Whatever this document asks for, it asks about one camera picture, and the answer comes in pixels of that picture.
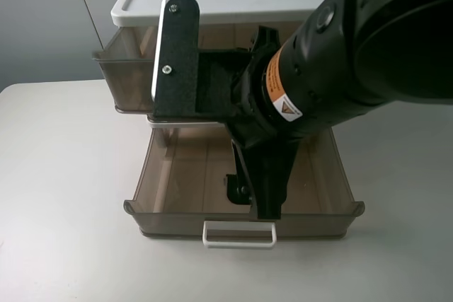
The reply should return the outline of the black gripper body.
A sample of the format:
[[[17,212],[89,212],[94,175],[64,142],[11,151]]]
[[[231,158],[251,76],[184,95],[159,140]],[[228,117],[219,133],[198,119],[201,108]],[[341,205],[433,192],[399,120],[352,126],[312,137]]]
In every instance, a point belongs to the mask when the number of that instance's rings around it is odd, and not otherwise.
[[[252,48],[199,48],[195,113],[223,123],[232,140],[236,174],[251,193],[251,214],[257,220],[278,220],[287,198],[287,183],[298,141],[288,121],[278,114],[272,88],[279,77],[280,42],[274,28],[260,26]]]

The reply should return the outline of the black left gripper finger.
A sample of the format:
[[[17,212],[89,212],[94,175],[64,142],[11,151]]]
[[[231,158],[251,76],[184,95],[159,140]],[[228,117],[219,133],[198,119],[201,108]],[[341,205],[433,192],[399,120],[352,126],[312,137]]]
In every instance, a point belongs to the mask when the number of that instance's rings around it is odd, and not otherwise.
[[[251,193],[246,184],[246,181],[241,175],[227,174],[226,175],[226,195],[232,204],[250,205]]]

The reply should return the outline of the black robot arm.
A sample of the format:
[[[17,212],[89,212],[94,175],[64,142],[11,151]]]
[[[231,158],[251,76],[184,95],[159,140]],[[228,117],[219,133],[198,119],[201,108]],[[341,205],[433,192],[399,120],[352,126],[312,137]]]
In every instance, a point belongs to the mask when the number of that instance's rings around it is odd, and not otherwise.
[[[299,141],[383,105],[452,103],[452,0],[324,0],[284,43],[203,50],[197,108],[224,123],[227,197],[280,218]]]

